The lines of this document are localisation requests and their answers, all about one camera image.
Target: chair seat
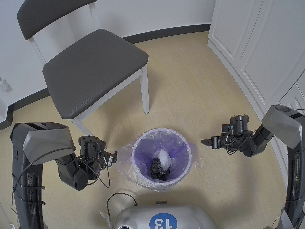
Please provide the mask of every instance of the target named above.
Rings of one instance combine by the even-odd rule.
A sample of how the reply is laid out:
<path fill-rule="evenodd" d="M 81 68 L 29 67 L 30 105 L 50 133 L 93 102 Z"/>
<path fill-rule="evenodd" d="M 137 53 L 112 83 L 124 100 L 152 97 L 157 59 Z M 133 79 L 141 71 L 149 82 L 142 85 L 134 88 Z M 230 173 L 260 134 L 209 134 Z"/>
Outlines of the chair seat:
<path fill-rule="evenodd" d="M 147 61 L 146 52 L 99 29 L 46 63 L 43 74 L 60 116 L 74 119 Z"/>

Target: light wood floor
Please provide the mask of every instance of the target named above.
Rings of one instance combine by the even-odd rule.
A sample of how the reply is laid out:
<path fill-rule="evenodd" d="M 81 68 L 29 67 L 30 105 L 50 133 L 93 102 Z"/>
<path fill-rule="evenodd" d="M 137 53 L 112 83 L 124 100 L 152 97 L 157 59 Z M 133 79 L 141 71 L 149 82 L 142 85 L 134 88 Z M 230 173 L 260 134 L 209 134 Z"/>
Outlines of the light wood floor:
<path fill-rule="evenodd" d="M 157 193 L 141 188 L 110 169 L 110 188 L 98 181 L 76 191 L 60 181 L 54 161 L 44 164 L 44 221 L 51 228 L 108 228 L 99 211 L 106 212 L 106 201 L 116 192 L 135 196 L 140 205 L 156 200 L 169 204 L 193 203 L 202 206 L 219 228 L 257 228 L 271 226 L 285 200 L 285 186 L 271 145 L 252 158 L 242 153 L 227 155 L 200 144 L 200 139 L 219 135 L 221 124 L 230 117 L 247 114 L 249 129 L 260 122 L 251 105 L 229 72 L 207 46 L 208 32 L 171 36 L 136 44 L 149 54 L 148 81 L 150 112 L 142 108 L 140 81 L 120 91 L 84 121 L 88 129 L 107 142 L 109 152 L 129 143 L 143 132 L 157 127 L 172 128 L 199 148 L 201 169 L 190 173 L 174 189 Z M 15 111 L 16 122 L 59 122 L 70 127 L 74 144 L 82 133 L 62 120 L 50 97 Z M 12 192 L 12 127 L 0 131 L 0 201 L 9 219 Z M 107 173 L 103 171 L 106 181 Z M 117 195 L 110 202 L 111 218 L 132 206 L 131 199 Z M 0 228 L 7 228 L 0 212 Z"/>

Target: blue circle sticker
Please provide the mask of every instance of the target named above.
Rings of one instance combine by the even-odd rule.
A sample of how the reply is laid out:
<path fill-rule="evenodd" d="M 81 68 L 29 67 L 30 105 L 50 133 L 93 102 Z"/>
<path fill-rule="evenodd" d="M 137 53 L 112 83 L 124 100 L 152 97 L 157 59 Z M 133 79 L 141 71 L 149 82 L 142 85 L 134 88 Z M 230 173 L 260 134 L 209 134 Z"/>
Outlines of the blue circle sticker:
<path fill-rule="evenodd" d="M 177 229 L 177 220 L 168 213 L 160 213 L 151 218 L 150 229 Z"/>

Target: white number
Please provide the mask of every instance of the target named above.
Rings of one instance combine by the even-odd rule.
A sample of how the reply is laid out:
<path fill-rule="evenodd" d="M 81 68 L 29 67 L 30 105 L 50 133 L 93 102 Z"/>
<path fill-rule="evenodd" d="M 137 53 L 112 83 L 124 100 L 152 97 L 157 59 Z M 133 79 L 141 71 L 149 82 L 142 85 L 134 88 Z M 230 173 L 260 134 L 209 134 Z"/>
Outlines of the white number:
<path fill-rule="evenodd" d="M 166 219 L 166 229 L 171 229 L 173 226 L 170 226 L 170 219 Z"/>
<path fill-rule="evenodd" d="M 155 229 L 163 229 L 163 227 L 161 227 L 161 224 L 159 224 L 158 222 L 161 222 L 161 223 L 163 223 L 164 222 L 164 220 L 162 220 L 162 219 L 156 219 L 155 220 Z"/>

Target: baseboard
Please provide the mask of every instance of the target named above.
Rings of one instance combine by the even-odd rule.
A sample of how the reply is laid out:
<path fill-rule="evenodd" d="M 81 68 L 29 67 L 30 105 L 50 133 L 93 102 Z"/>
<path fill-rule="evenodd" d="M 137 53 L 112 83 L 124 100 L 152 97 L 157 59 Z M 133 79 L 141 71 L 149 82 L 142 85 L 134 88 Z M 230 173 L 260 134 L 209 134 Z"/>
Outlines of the baseboard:
<path fill-rule="evenodd" d="M 201 24 L 201 25 L 187 25 L 173 28 L 166 28 L 157 31 L 149 31 L 141 34 L 136 34 L 132 36 L 123 37 L 123 39 L 129 41 L 130 43 L 138 43 L 149 41 L 157 38 L 175 36 L 180 34 L 209 31 L 211 24 Z"/>
<path fill-rule="evenodd" d="M 249 88 L 247 87 L 247 85 L 244 83 L 243 79 L 237 74 L 236 70 L 234 69 L 234 67 L 231 65 L 231 63 L 225 58 L 225 56 L 222 54 L 221 51 L 219 51 L 219 49 L 215 46 L 215 44 L 213 44 L 210 40 L 208 41 L 208 46 L 211 48 L 211 50 L 216 54 L 216 56 L 220 59 L 220 61 L 223 63 L 223 65 L 227 68 L 227 70 L 229 71 L 229 73 L 232 75 L 232 77 L 234 78 L 234 80 L 237 82 L 237 84 L 239 85 L 239 87 L 241 88 L 241 90 L 243 91 L 243 93 L 245 94 L 246 98 L 248 99 L 248 101 L 250 102 L 252 108 L 254 109 L 256 115 L 258 116 L 258 118 L 260 119 L 260 121 L 263 119 L 263 117 L 265 116 L 264 112 L 262 111 L 262 109 L 260 108 L 260 106 L 258 105 L 258 102 L 255 100 L 254 96 L 252 95 L 252 93 L 250 92 Z M 283 155 L 287 155 L 287 154 L 283 154 L 280 150 L 280 147 L 277 144 L 277 141 L 275 138 L 273 138 L 271 141 L 271 146 L 274 150 L 274 153 L 276 155 L 276 158 L 278 160 L 278 164 L 280 166 L 281 169 L 281 173 L 283 175 L 283 179 L 285 182 L 285 186 L 287 189 L 287 181 L 288 181 L 288 170 L 285 164 L 285 160 L 284 160 L 284 156 Z"/>
<path fill-rule="evenodd" d="M 166 28 L 156 31 L 149 31 L 145 33 L 140 33 L 132 36 L 123 37 L 123 39 L 129 41 L 130 43 L 138 43 L 149 41 L 157 38 L 167 37 L 167 36 L 174 36 L 180 34 L 187 34 L 187 33 L 194 33 L 194 32 L 201 32 L 201 31 L 209 31 L 211 24 L 200 24 L 200 25 L 187 25 L 187 26 L 180 26 L 180 27 L 172 27 Z M 7 128 L 13 124 L 13 114 L 14 111 L 20 109 L 26 105 L 29 105 L 33 102 L 36 102 L 40 99 L 50 96 L 49 90 L 47 88 L 42 89 L 36 93 L 33 93 L 8 107 L 6 120 L 0 123 L 0 130 Z"/>

